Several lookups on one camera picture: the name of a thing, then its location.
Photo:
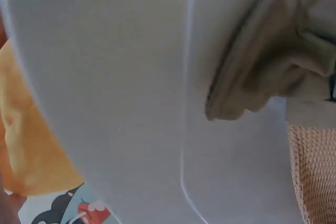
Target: black cartoon figure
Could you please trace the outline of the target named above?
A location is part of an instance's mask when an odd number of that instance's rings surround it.
[[[60,224],[65,210],[79,187],[58,196],[52,202],[51,209],[38,215],[31,224]]]
[[[58,196],[49,211],[31,224],[119,224],[105,203],[90,188],[81,185]]]

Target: yellow fabric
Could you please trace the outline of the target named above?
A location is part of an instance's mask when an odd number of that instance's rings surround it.
[[[30,95],[9,41],[0,50],[0,170],[5,189],[22,196],[82,184]]]

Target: olive green fabric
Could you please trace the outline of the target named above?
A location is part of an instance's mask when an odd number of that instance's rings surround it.
[[[327,101],[303,102],[298,99],[288,99],[287,122],[303,127],[336,129],[336,103]]]
[[[331,97],[336,0],[259,0],[239,26],[208,95],[210,120],[258,111],[272,96],[305,103]]]

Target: woven texture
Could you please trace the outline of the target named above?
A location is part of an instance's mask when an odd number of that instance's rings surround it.
[[[288,125],[293,183],[307,224],[336,223],[336,129]]]

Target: fabric fold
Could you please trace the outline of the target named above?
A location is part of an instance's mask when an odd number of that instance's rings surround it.
[[[331,99],[336,0],[259,0],[244,22],[209,91],[210,120],[235,120],[273,96]]]
[[[4,188],[22,196],[83,183],[36,107],[9,41],[0,50],[0,173]]]

